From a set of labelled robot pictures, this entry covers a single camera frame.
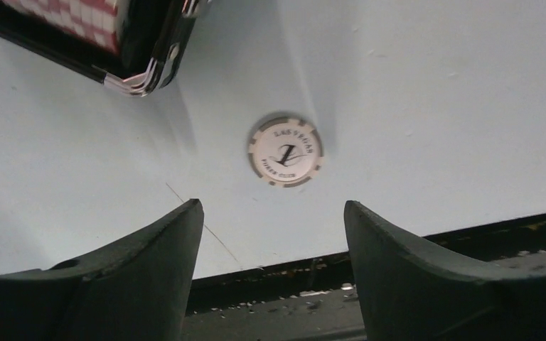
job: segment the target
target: debris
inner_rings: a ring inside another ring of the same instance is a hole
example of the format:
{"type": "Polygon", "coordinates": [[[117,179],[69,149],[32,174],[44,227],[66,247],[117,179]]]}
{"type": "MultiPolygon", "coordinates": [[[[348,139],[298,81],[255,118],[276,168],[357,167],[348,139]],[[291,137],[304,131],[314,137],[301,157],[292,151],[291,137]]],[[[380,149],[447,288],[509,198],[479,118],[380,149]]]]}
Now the debris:
{"type": "Polygon", "coordinates": [[[307,305],[307,309],[309,310],[313,310],[313,309],[318,309],[321,307],[321,300],[319,300],[319,302],[315,302],[315,303],[312,303],[312,302],[307,302],[306,305],[307,305]]]}
{"type": "Polygon", "coordinates": [[[357,301],[359,301],[359,297],[357,297],[357,296],[350,297],[350,298],[347,298],[347,299],[343,300],[343,302],[347,302],[347,303],[348,302],[357,302],[357,301]]]}
{"type": "Polygon", "coordinates": [[[326,295],[328,293],[330,293],[330,291],[301,291],[300,297],[326,295]]]}

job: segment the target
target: white surface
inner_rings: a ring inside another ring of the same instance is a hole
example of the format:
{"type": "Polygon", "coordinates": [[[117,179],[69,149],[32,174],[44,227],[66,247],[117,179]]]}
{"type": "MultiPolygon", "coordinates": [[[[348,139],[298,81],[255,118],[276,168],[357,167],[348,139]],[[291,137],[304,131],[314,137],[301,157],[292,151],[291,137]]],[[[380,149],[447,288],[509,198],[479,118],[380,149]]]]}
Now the white surface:
{"type": "Polygon", "coordinates": [[[203,201],[233,253],[205,231],[196,277],[346,250],[348,199],[417,234],[546,212],[546,1],[220,0],[209,14],[177,83],[146,99],[0,39],[0,273],[153,222],[181,203],[170,188],[203,201]],[[279,110],[323,139],[303,187],[248,166],[251,129],[279,110]]]}

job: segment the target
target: white poker chip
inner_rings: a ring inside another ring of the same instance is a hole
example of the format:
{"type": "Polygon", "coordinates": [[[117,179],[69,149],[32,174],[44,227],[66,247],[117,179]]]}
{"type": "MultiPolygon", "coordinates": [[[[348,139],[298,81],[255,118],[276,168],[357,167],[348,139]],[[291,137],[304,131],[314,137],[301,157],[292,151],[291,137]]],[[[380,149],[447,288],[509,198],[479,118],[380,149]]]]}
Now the white poker chip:
{"type": "Polygon", "coordinates": [[[321,168],[323,145],[304,120],[282,117],[263,124],[250,139],[252,169],[270,185],[296,187],[321,168]]]}

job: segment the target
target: red and white checkered box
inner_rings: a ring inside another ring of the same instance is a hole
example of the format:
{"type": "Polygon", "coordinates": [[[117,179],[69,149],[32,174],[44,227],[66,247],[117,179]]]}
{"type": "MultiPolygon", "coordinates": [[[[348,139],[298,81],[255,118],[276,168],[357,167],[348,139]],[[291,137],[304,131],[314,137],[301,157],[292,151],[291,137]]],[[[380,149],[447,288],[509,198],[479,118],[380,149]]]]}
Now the red and white checkered box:
{"type": "Polygon", "coordinates": [[[62,31],[114,54],[131,0],[0,0],[20,13],[37,16],[62,31]]]}

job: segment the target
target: metal corner bracket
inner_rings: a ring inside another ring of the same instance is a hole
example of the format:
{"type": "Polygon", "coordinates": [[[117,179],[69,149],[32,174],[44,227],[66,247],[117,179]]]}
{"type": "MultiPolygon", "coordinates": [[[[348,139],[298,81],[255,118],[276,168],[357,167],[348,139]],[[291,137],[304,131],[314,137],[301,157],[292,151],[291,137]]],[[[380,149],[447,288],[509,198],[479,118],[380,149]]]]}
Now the metal corner bracket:
{"type": "Polygon", "coordinates": [[[181,13],[184,18],[197,18],[206,13],[212,2],[213,0],[185,0],[181,13]]]}
{"type": "Polygon", "coordinates": [[[173,44],[165,61],[156,58],[149,60],[144,72],[122,79],[107,73],[104,86],[128,97],[145,97],[163,86],[166,76],[172,72],[173,64],[179,53],[179,44],[173,44]]]}

